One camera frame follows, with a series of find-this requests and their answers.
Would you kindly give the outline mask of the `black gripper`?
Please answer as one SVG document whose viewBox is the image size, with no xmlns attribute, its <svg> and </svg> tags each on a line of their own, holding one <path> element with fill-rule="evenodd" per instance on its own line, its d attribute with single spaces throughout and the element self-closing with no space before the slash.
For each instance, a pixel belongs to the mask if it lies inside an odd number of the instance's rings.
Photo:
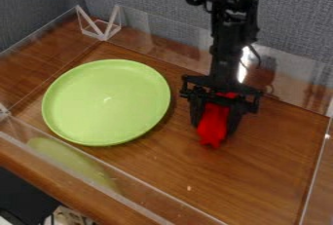
<svg viewBox="0 0 333 225">
<path fill-rule="evenodd" d="M 216 103 L 230 107 L 226 134 L 236 133 L 242 116 L 257 113 L 263 98 L 263 91 L 238 82 L 220 83 L 212 76 L 182 76 L 180 95 L 190 102 L 190 121 L 198 127 L 206 103 Z"/>
</svg>

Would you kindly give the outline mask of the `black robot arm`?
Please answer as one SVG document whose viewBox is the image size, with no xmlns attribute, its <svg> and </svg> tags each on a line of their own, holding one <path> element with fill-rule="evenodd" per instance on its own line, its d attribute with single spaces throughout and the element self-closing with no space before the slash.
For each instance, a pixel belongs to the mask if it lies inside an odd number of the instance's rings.
<svg viewBox="0 0 333 225">
<path fill-rule="evenodd" d="M 234 134 L 242 117 L 260 110 L 263 91 L 237 79 L 244 50 L 259 41 L 260 0 L 186 0 L 212 15 L 210 73 L 182 77 L 181 96 L 190 102 L 194 126 L 204 120 L 208 107 L 214 104 L 228 110 L 226 133 Z"/>
</svg>

